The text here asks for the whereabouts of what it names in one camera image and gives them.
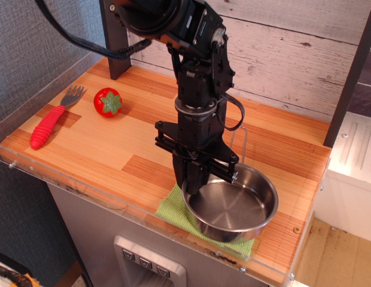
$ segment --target green towel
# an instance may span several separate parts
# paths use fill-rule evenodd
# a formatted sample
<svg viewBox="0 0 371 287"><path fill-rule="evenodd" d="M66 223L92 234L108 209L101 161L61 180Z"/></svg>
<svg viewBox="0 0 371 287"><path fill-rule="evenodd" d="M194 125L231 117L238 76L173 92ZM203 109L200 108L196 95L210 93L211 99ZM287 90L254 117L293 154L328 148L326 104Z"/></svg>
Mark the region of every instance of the green towel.
<svg viewBox="0 0 371 287"><path fill-rule="evenodd" d="M156 211L156 215L165 221L168 221L171 224L174 224L177 227L192 233L193 235L199 236L200 238L216 245L219 248L223 248L224 251L234 256L248 260L249 256L251 255L251 248L254 239L240 243L223 243L209 239L199 230L195 229L194 226L192 226L191 222L187 218L186 208L187 207L184 203L181 189L178 185L175 185L168 197L162 200L160 203L159 208Z"/></svg>

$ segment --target silver fork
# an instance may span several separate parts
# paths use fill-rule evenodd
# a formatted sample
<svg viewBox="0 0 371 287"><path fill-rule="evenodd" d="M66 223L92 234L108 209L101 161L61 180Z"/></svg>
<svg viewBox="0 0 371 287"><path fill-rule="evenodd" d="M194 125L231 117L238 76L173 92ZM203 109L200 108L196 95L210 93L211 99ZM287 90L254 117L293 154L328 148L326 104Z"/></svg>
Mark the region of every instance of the silver fork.
<svg viewBox="0 0 371 287"><path fill-rule="evenodd" d="M30 138L30 146L32 149L37 149L41 147L48 137L53 132L53 128L60 118L60 116L65 112L68 106L71 106L79 101L84 93L84 87L75 86L68 89L66 95L60 101L60 105L51 109L50 112L41 120L39 125L34 129Z"/></svg>

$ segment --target wooden countertop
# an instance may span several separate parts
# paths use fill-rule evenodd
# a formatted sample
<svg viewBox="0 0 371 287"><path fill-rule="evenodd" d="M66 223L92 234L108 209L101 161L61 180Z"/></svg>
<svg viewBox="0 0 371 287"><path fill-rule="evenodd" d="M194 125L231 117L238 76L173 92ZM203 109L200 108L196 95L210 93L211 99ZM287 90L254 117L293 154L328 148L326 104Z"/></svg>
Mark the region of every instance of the wooden countertop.
<svg viewBox="0 0 371 287"><path fill-rule="evenodd" d="M60 103L66 91L9 135L0 147L8 162L80 196L133 215L148 228L179 240L191 248L217 248L154 216L159 203L175 184L172 156L155 146L159 120L177 121L174 78L131 67L117 81L110 80L102 59L74 85L85 86L83 98L68 108L42 148L32 150L29 139L35 126ZM94 95L104 87L118 90L122 113L101 117L93 107ZM285 283L302 239L312 202L324 173L330 148L322 146L329 124L249 100L241 100L248 129L245 163L262 171L275 185L279 208L274 219L255 240L251 260L229 254L222 260L272 285ZM227 124L233 126L240 112L229 105ZM229 143L230 132L224 133ZM237 131L233 149L242 154L244 135Z"/></svg>

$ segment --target black cable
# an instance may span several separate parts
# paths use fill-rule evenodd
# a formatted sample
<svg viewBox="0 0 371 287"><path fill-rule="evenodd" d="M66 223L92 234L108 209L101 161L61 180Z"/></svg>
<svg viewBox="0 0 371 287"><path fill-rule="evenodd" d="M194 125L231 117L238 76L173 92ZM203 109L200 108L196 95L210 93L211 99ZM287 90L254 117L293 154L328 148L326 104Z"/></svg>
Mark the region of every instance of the black cable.
<svg viewBox="0 0 371 287"><path fill-rule="evenodd" d="M131 56L133 53L143 50L144 48L148 47L151 44L150 39L144 39L132 46L123 48L121 50L113 51L107 48L104 48L100 45L96 45L90 41L85 39L81 39L79 37L74 36L73 34L64 30L61 25L55 20L54 16L51 14L50 10L47 8L46 3L43 0L35 0L37 3L38 8L41 10L43 16L50 22L50 24L69 42L72 44L79 46L81 48L85 48L92 52L98 53L100 55L106 56L108 58L117 59L117 60L124 60Z"/></svg>
<svg viewBox="0 0 371 287"><path fill-rule="evenodd" d="M230 96L229 94L227 93L224 93L222 96L221 96L223 99L226 99L228 102L231 102L233 103L235 106L237 106L239 109L240 109L240 112L241 112L241 120L239 121L239 123L237 125L235 125L234 127L227 127L224 123L223 123L223 120L219 117L219 115L217 114L217 120L219 121L219 123L226 129L226 130L229 130L230 132L233 132L234 130L237 130L241 124L243 123L244 121L244 116L245 116L245 109L244 109L244 106L242 103L240 103L240 101L238 101L237 99L235 99L233 96Z"/></svg>

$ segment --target red tomato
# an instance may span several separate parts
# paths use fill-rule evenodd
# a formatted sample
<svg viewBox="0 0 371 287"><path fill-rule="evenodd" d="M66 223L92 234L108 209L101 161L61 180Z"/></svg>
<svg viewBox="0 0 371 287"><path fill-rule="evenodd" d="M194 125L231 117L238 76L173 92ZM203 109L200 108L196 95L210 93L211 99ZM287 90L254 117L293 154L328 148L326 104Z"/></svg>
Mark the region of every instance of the red tomato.
<svg viewBox="0 0 371 287"><path fill-rule="evenodd" d="M103 88L94 97L96 111L106 118L115 117L121 111L121 97L113 88Z"/></svg>

